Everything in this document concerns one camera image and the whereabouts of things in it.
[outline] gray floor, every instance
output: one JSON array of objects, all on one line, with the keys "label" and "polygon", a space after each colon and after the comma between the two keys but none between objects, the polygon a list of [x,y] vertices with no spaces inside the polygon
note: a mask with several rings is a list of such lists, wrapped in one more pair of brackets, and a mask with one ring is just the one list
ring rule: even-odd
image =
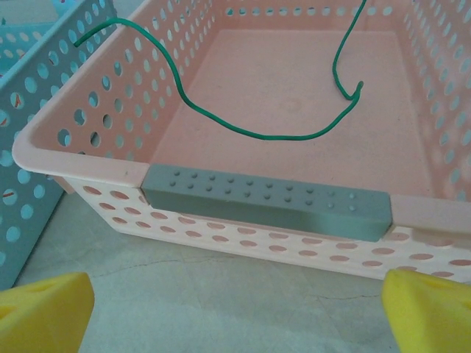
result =
[{"label": "gray floor", "polygon": [[381,282],[113,231],[65,196],[18,284],[85,271],[81,352],[398,352]]}]

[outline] plastic basket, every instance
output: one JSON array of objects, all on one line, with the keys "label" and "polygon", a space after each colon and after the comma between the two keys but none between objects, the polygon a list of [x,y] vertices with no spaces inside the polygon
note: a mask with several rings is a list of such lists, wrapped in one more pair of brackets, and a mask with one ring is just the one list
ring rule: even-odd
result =
[{"label": "plastic basket", "polygon": [[[301,135],[347,106],[331,67],[360,3],[145,1],[132,20],[165,44],[196,103]],[[308,142],[246,138],[189,110],[163,56],[120,28],[21,133],[15,159],[65,178],[119,232],[469,281],[470,7],[368,1],[339,63],[348,90],[364,80],[360,103]]]},{"label": "plastic basket", "polygon": [[0,79],[0,289],[13,285],[63,193],[51,178],[13,162],[13,141],[113,29],[96,36],[88,50],[70,50],[71,40],[116,16],[110,1],[56,5],[59,13],[66,5],[75,9],[56,24],[0,26],[0,65],[9,69]]}]

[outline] gray plastic block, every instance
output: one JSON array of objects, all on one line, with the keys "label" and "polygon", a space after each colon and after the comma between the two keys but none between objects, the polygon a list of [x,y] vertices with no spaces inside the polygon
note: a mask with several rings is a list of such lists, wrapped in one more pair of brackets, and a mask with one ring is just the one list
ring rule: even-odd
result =
[{"label": "gray plastic block", "polygon": [[389,194],[151,165],[142,186],[156,209],[378,241],[392,224]]}]

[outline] green wire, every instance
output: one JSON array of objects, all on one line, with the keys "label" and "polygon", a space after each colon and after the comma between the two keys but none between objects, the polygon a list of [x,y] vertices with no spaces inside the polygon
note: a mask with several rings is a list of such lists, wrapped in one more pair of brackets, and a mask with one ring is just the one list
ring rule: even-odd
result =
[{"label": "green wire", "polygon": [[127,19],[124,19],[124,18],[111,18],[103,23],[101,23],[100,25],[96,26],[95,28],[93,28],[92,30],[90,30],[89,32],[85,33],[83,35],[83,37],[81,37],[75,44],[74,46],[75,47],[79,47],[81,46],[85,41],[87,41],[88,39],[90,39],[93,35],[95,35],[97,32],[101,31],[102,29],[104,28],[107,28],[109,26],[112,26],[114,24],[122,24],[122,25],[125,25],[125,26],[128,26],[128,27],[131,27],[133,29],[135,29],[136,31],[138,31],[139,33],[141,33],[145,38],[147,38],[152,44],[154,44],[158,49],[159,51],[163,54],[163,56],[165,57],[167,63],[169,64],[170,66],[170,69],[171,69],[171,72],[173,73],[174,75],[174,79],[175,79],[175,84],[177,85],[177,90],[178,90],[178,93],[180,95],[180,97],[182,98],[182,100],[185,102],[186,105],[188,105],[192,110],[195,110],[196,112],[200,113],[200,114],[203,114],[204,116],[208,117],[209,119],[215,121],[216,123],[222,125],[223,127],[229,129],[229,130],[232,130],[234,132],[237,132],[238,134],[241,134],[241,135],[245,135],[245,136],[248,136],[250,138],[257,138],[258,140],[292,140],[292,141],[306,141],[306,140],[312,140],[314,138],[318,138],[320,136],[323,136],[325,134],[327,134],[331,129],[333,129],[348,113],[350,113],[353,108],[357,105],[358,101],[360,100],[360,96],[361,96],[361,89],[363,87],[363,82],[359,82],[357,87],[356,87],[356,90],[354,92],[353,95],[349,95],[347,93],[347,91],[343,88],[341,82],[340,82],[340,79],[339,79],[339,75],[337,74],[337,69],[336,69],[336,66],[337,66],[337,62],[339,61],[339,57],[340,57],[340,53],[341,53],[341,50],[345,44],[345,42],[347,41],[350,33],[352,32],[353,30],[353,27],[355,26],[355,23],[356,21],[358,20],[358,17],[360,16],[361,14],[361,11],[363,10],[364,8],[364,5],[366,4],[366,0],[363,0],[360,8],[358,9],[358,12],[356,13],[354,19],[353,19],[353,22],[350,26],[350,28],[348,29],[347,33],[345,34],[344,36],[344,39],[342,40],[341,42],[341,45],[337,51],[337,54],[336,54],[336,57],[333,61],[333,77],[335,79],[335,82],[337,84],[337,87],[339,88],[339,90],[341,91],[341,93],[343,94],[343,96],[349,100],[349,101],[352,101],[350,103],[350,105],[343,111],[340,113],[340,115],[334,120],[332,121],[332,123],[330,123],[327,127],[325,127],[324,129],[318,131],[318,132],[315,132],[313,134],[309,134],[309,135],[262,135],[262,134],[258,134],[256,132],[251,132],[251,131],[248,131],[248,130],[245,130],[245,129],[242,129],[241,127],[238,127],[238,126],[235,126],[235,125],[232,125],[230,123],[228,123],[227,121],[225,120],[222,120],[221,118],[219,118],[218,116],[214,115],[213,113],[211,112],[208,112],[207,110],[197,106],[195,103],[193,103],[189,98],[188,96],[186,95],[185,93],[185,90],[183,89],[183,84],[182,84],[182,80],[180,78],[180,74],[178,72],[178,69],[177,69],[177,66],[175,65],[173,59],[171,58],[169,52],[163,47],[162,44],[160,44],[160,42],[155,38],[153,37],[150,33],[148,33],[144,28],[142,28],[141,26],[139,26],[138,24],[132,22],[132,21],[129,21]]}]

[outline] blue plastic basket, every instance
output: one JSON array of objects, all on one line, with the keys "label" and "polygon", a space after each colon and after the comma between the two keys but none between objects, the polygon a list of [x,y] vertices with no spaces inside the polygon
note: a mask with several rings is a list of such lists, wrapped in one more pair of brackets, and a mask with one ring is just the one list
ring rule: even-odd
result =
[{"label": "blue plastic basket", "polygon": [[53,180],[14,163],[13,141],[114,30],[95,35],[86,51],[69,50],[116,10],[111,0],[52,1],[58,15],[65,12],[55,24],[0,26],[0,290],[14,284],[63,194]]}]

